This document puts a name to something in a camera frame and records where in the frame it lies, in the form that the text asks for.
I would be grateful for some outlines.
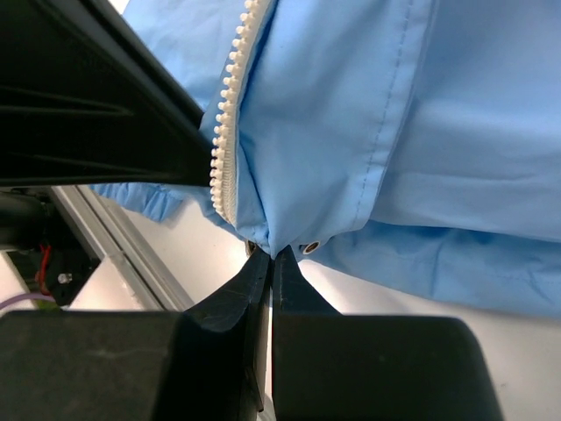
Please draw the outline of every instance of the light blue fabric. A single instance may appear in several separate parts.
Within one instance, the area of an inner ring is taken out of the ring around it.
[[[307,257],[350,275],[560,317],[560,3],[274,6],[240,104],[238,235],[299,258],[321,240]],[[207,110],[208,139],[242,10],[243,0],[131,0],[125,13]],[[102,193],[160,220],[190,191]],[[196,194],[218,222],[208,190]]]

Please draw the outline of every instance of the seam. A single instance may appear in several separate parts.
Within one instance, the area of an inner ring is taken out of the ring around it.
[[[386,104],[384,105],[384,111],[382,112],[382,120],[380,122],[380,127],[378,128],[378,131],[376,132],[376,137],[374,138],[374,144],[373,144],[372,152],[370,153],[370,159],[368,161],[368,166],[366,167],[366,174],[365,174],[365,178],[362,182],[362,190],[360,191],[359,203],[357,204],[357,211],[354,215],[354,219],[352,220],[351,229],[353,229],[354,225],[357,223],[357,219],[359,219],[360,206],[363,202],[364,195],[365,195],[365,192],[366,192],[366,180],[368,179],[368,175],[370,174],[370,171],[372,170],[373,161],[374,161],[374,153],[376,152],[376,146],[378,145],[378,142],[380,141],[380,135],[381,135],[382,129],[386,125],[387,110],[389,108],[389,104],[391,104],[391,102],[392,102],[394,87],[395,87],[395,81],[397,80],[397,74],[398,74],[399,68],[401,66],[401,57],[403,56],[403,44],[405,43],[407,30],[409,28],[409,18],[411,16],[411,9],[413,9],[413,2],[414,2],[414,0],[409,0],[407,12],[405,13],[405,18],[404,18],[404,21],[403,21],[403,29],[401,30],[400,43],[399,43],[398,50],[397,50],[397,58],[395,60],[394,74],[392,75],[392,80],[389,84],[389,89],[388,89],[387,98],[386,98]]]

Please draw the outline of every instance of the metal grommet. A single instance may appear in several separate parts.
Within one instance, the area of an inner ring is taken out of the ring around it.
[[[301,246],[302,254],[313,253],[321,244],[321,241],[314,241],[313,243],[309,243],[307,246]]]

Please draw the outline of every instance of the zipper teeth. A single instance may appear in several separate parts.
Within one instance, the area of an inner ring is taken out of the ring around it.
[[[236,28],[238,36],[232,41],[231,63],[226,66],[228,74],[223,79],[226,89],[220,92],[223,99],[218,104],[212,140],[212,167],[210,171],[210,194],[217,213],[230,224],[236,224],[236,137],[238,101],[242,81],[249,64],[250,53],[257,39],[259,26],[265,16],[270,0],[246,0],[246,13],[240,15],[241,25]]]

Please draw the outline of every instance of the red wire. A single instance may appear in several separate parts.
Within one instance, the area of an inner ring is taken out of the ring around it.
[[[44,296],[50,296],[51,293],[45,286],[45,278],[46,278],[46,265],[49,263],[49,258],[51,257],[51,246],[47,246],[46,248],[43,245],[40,245],[41,252],[43,253],[43,259],[41,261],[41,269],[37,273],[37,283],[39,284],[39,289],[41,294]]]

